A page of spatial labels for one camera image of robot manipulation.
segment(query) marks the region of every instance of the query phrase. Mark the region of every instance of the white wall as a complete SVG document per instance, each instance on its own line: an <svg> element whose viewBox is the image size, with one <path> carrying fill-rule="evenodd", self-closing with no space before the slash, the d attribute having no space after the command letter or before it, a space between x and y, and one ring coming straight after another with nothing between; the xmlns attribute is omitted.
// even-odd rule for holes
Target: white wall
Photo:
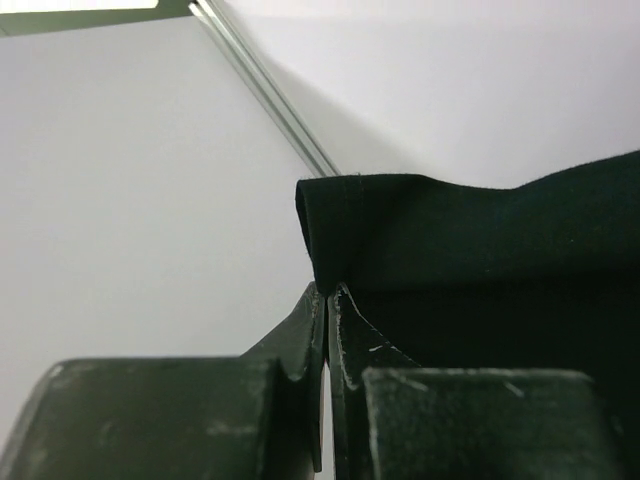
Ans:
<svg viewBox="0 0 640 480"><path fill-rule="evenodd" d="M630 0L227 0L343 173L508 188L640 148Z"/></svg>
<svg viewBox="0 0 640 480"><path fill-rule="evenodd" d="M311 280L310 174L195 19L0 40L0 444L78 356L235 355Z"/></svg>

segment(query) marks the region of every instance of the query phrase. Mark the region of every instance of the scratched surface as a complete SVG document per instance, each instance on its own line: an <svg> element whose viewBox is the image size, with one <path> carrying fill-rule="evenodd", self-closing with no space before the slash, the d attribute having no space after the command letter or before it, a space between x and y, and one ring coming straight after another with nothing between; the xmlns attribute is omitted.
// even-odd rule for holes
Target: scratched surface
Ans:
<svg viewBox="0 0 640 480"><path fill-rule="evenodd" d="M625 478L579 372L368 369L363 379L376 480Z"/></svg>
<svg viewBox="0 0 640 480"><path fill-rule="evenodd" d="M261 478L275 364L81 360L42 379L0 479Z"/></svg>

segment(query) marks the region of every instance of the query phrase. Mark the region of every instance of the white backdrop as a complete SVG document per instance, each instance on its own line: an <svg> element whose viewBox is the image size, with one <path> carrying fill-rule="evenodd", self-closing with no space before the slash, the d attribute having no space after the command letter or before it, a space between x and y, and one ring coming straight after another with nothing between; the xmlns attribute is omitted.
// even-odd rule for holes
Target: white backdrop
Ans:
<svg viewBox="0 0 640 480"><path fill-rule="evenodd" d="M312 279L310 174L197 20L0 40L0 444L79 356L235 355Z"/></svg>
<svg viewBox="0 0 640 480"><path fill-rule="evenodd" d="M640 147L631 0L228 0L344 173L514 187Z"/></svg>

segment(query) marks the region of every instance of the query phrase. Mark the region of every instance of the ceiling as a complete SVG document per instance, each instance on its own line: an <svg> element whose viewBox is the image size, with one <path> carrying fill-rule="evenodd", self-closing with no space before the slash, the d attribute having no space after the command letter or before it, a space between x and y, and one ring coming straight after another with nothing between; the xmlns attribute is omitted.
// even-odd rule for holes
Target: ceiling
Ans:
<svg viewBox="0 0 640 480"><path fill-rule="evenodd" d="M0 14L0 37L145 22L190 15L189 0L160 0L153 9Z"/></svg>

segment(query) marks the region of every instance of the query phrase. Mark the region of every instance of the black fabric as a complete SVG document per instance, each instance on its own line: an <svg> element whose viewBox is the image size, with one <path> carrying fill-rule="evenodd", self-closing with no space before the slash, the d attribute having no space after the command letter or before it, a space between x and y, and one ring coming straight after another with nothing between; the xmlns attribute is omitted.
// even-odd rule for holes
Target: black fabric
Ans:
<svg viewBox="0 0 640 480"><path fill-rule="evenodd" d="M640 475L640 152L513 190L308 180L296 203L321 293L345 282L423 366L591 375Z"/></svg>
<svg viewBox="0 0 640 480"><path fill-rule="evenodd" d="M316 282L366 290L616 270L640 263L640 153L513 190L419 175L298 184Z"/></svg>

